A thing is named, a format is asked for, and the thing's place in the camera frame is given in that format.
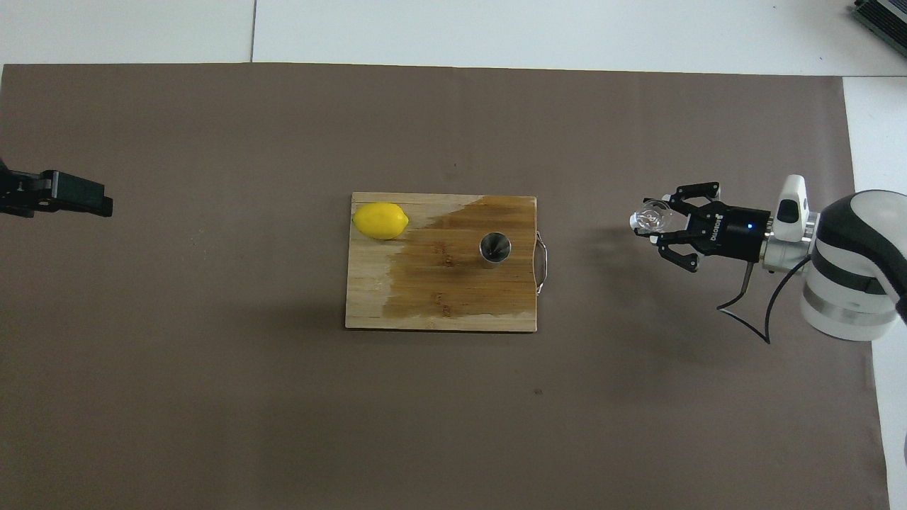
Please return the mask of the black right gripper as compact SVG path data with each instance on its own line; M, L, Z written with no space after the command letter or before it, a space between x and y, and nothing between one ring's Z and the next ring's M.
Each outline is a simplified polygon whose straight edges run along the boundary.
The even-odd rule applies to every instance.
M697 251L706 256L741 259L749 264L760 261L762 245L767 238L771 213L768 210L723 205L719 200L721 185L717 181L681 185L674 193L660 199L645 199L643 216L670 217L674 213L703 217L697 222ZM694 236L686 230L655 232L641 227L634 234L646 238L665 261L699 271L699 253L680 253L677 247L693 248Z

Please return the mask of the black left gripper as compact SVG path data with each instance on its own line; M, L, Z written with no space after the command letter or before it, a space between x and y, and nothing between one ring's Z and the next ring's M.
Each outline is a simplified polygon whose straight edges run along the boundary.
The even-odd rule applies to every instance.
M113 199L105 195L101 183L66 172L48 170L13 172L0 161L1 213L17 217L35 217L36 213L76 212L113 216ZM14 193L14 209L9 196Z

